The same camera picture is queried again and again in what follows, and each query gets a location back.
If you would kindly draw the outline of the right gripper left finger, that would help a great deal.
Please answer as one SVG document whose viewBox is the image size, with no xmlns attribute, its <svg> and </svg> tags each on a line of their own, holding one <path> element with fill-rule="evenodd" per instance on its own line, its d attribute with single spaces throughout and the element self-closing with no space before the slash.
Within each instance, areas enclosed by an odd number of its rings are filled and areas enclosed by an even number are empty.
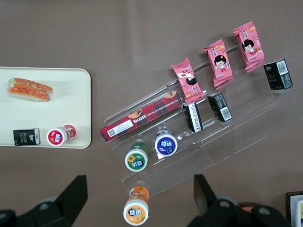
<svg viewBox="0 0 303 227">
<path fill-rule="evenodd" d="M 71 227 L 88 199 L 87 177 L 77 176 L 55 199 L 17 217 L 18 227 Z"/>
</svg>

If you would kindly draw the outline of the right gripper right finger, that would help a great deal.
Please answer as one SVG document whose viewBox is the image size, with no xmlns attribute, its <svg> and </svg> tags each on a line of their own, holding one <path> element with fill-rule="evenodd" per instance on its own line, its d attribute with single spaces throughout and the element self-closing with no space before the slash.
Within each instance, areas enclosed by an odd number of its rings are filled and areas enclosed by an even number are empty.
<svg viewBox="0 0 303 227">
<path fill-rule="evenodd" d="M 204 175 L 194 175 L 194 200 L 199 212 L 189 227 L 246 227 L 247 213 L 227 197 L 218 198 Z"/>
</svg>

